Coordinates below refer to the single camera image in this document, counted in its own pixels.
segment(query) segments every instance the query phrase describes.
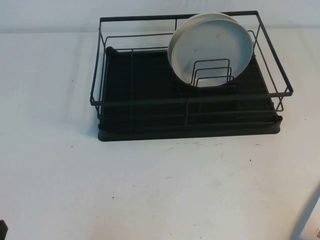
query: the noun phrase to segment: drip tray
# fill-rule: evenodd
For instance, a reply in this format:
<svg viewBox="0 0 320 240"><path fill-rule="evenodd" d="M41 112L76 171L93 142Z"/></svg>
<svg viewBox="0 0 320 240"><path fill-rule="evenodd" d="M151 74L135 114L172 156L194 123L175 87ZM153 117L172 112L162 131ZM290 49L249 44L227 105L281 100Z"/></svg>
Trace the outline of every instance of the drip tray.
<svg viewBox="0 0 320 240"><path fill-rule="evenodd" d="M270 98L232 100L232 96L269 93L254 53L242 74L209 88L182 82L169 64L166 50L121 52L107 47L105 55L98 126L101 141L280 131L282 117Z"/></svg>

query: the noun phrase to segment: dish rack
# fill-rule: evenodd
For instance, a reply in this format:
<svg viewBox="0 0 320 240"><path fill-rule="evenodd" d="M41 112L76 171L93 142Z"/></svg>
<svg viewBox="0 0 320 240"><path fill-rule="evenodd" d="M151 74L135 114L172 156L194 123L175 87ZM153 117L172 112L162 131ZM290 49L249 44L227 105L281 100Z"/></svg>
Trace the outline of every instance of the dish rack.
<svg viewBox="0 0 320 240"><path fill-rule="evenodd" d="M199 59L193 65L190 84L173 72L167 57L168 45L113 48L107 41L128 39L130 42L131 39L170 36L179 21L194 14L100 18L90 104L97 111L101 141L259 135L280 131L283 117L278 112L284 110L283 98L291 96L294 90L259 13L224 14L254 17L257 21L257 28L248 30L253 42L251 61L239 76L233 77L228 59ZM126 21L171 21L172 29L170 32L103 37L103 23ZM258 36L264 37L266 47L260 44L260 39L258 42ZM207 77L223 77L225 84L196 87L202 80L196 77L197 72L204 70L197 68L197 62L210 61L225 61L222 67L227 70L225 76Z"/></svg>

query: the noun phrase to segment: plate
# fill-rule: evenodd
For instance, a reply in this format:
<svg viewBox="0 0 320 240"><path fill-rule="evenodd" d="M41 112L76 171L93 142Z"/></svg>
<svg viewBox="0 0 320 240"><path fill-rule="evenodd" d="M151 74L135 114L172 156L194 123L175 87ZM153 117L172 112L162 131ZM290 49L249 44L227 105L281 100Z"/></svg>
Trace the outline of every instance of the plate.
<svg viewBox="0 0 320 240"><path fill-rule="evenodd" d="M169 46L168 46L168 60L171 65L171 55L172 51L174 49L174 46L178 39L181 37L182 34L184 34L185 31L187 31L189 28L193 27L196 24L208 21L208 20L217 20L217 19L225 19L230 20L235 23L238 23L236 20L234 20L232 17L223 14L223 13L204 13L204 14L197 14L192 17L190 17L187 21L182 23L174 32Z"/></svg>
<svg viewBox="0 0 320 240"><path fill-rule="evenodd" d="M236 78L241 74L252 53L253 42L241 25L227 19L207 20L179 37L172 50L171 66L187 84L216 87L225 84L228 75Z"/></svg>

